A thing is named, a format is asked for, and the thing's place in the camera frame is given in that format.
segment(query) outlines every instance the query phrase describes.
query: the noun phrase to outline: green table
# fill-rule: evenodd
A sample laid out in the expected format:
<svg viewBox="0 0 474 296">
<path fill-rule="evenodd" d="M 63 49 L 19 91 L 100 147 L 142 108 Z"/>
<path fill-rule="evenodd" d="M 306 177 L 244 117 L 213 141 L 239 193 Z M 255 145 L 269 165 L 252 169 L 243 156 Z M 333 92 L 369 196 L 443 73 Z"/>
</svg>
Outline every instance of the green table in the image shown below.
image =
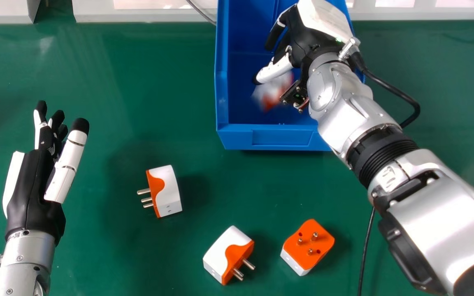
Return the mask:
<svg viewBox="0 0 474 296">
<path fill-rule="evenodd" d="M 355 295 L 370 213 L 365 189 L 329 153 L 224 150 L 215 131 L 214 27 L 76 24 L 65 2 L 42 4 L 33 26 L 0 26 L 0 252 L 8 164 L 14 150 L 33 148 L 32 109 L 45 99 L 49 115 L 64 109 L 68 122 L 91 123 L 64 204 L 51 295 Z M 422 104 L 407 133 L 474 185 L 474 22 L 354 27 L 371 69 Z M 411 111 L 369 85 L 398 121 Z M 146 169 L 167 164 L 184 211 L 158 220 L 136 191 L 147 185 Z M 298 277 L 279 253 L 310 218 L 336 243 Z M 257 269 L 222 287 L 202 257 L 230 225 L 255 240 Z M 423 295 L 377 231 L 363 294 Z"/>
</svg>

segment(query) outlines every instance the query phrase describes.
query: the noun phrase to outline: silver robotic arm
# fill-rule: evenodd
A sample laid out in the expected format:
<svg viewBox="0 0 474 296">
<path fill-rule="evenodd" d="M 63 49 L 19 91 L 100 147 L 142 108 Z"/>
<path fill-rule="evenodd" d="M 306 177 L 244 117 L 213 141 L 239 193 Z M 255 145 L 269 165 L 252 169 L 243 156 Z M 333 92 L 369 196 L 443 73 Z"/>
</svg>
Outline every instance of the silver robotic arm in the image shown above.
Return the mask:
<svg viewBox="0 0 474 296">
<path fill-rule="evenodd" d="M 0 255 L 0 296 L 49 294 L 54 249 L 65 231 L 62 203 L 77 172 L 89 123 L 76 119 L 67 135 L 63 111 L 56 111 L 49 121 L 46 113 L 47 105 L 40 101 L 33 112 L 34 150 L 14 152 L 8 170 L 2 199 L 7 229 Z"/>
<path fill-rule="evenodd" d="M 272 40 L 287 28 L 285 37 L 254 82 L 286 72 L 288 67 L 275 66 L 285 57 L 301 68 L 301 79 L 282 101 L 308 106 L 323 140 L 367 188 L 382 217 L 378 229 L 407 279 L 431 294 L 474 296 L 474 188 L 404 135 L 402 127 L 419 114 L 412 98 L 407 96 L 416 114 L 401 125 L 373 100 L 355 69 L 399 96 L 403 92 L 367 70 L 360 42 L 338 13 L 323 0 L 300 0 L 284 11 L 266 48 L 273 49 Z"/>
</svg>

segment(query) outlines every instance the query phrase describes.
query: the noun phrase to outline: blue plastic bin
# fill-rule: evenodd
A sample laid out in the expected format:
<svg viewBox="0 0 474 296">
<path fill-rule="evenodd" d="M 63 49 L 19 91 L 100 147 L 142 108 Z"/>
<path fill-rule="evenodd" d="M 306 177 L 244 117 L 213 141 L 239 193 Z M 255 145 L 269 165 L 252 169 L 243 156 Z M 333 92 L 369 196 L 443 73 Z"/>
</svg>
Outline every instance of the blue plastic bin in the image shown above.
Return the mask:
<svg viewBox="0 0 474 296">
<path fill-rule="evenodd" d="M 217 133 L 226 149 L 329 151 L 308 112 L 275 107 L 264 113 L 251 98 L 252 77 L 270 61 L 264 44 L 279 13 L 296 0 L 219 0 L 215 94 Z M 329 0 L 345 13 L 345 0 Z"/>
</svg>

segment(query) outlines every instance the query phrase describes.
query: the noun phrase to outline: power plug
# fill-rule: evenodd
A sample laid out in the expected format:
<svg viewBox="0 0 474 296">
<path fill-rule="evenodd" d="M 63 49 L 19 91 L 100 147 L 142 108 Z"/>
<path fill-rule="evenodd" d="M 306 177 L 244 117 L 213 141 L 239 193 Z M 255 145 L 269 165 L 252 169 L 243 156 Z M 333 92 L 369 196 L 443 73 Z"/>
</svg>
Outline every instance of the power plug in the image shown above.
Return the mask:
<svg viewBox="0 0 474 296">
<path fill-rule="evenodd" d="M 239 270 L 242 264 L 251 270 L 256 268 L 247 260 L 252 254 L 253 245 L 251 238 L 231 226 L 204 255 L 204 268 L 222 285 L 226 285 L 232 277 L 242 281 L 244 274 Z"/>
<path fill-rule="evenodd" d="M 310 219 L 284 242 L 281 258 L 295 273 L 303 276 L 323 259 L 334 245 L 334 241 L 325 228 Z"/>
<path fill-rule="evenodd" d="M 138 190 L 137 195 L 149 193 L 151 197 L 141 199 L 144 208 L 153 208 L 161 218 L 182 212 L 179 185 L 171 165 L 145 171 L 149 188 Z"/>
</svg>

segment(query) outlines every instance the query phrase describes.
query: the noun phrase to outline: metal prong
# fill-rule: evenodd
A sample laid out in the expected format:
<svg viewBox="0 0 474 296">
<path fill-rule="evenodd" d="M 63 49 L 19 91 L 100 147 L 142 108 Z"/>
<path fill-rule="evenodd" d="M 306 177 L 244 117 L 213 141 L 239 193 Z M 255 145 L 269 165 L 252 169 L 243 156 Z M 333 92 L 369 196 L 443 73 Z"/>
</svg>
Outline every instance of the metal prong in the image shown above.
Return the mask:
<svg viewBox="0 0 474 296">
<path fill-rule="evenodd" d="M 243 278 L 244 274 L 240 272 L 238 269 L 233 268 L 233 276 L 236 277 L 241 282 L 244 280 Z"/>
<path fill-rule="evenodd" d="M 143 195 L 143 194 L 150 193 L 150 192 L 151 192 L 150 188 L 140 189 L 140 190 L 137 191 L 137 195 Z"/>
<path fill-rule="evenodd" d="M 256 266 L 251 264 L 250 261 L 246 260 L 246 259 L 243 259 L 242 260 L 242 263 L 245 264 L 248 268 L 250 268 L 251 270 L 255 270 L 256 269 Z"/>
</svg>

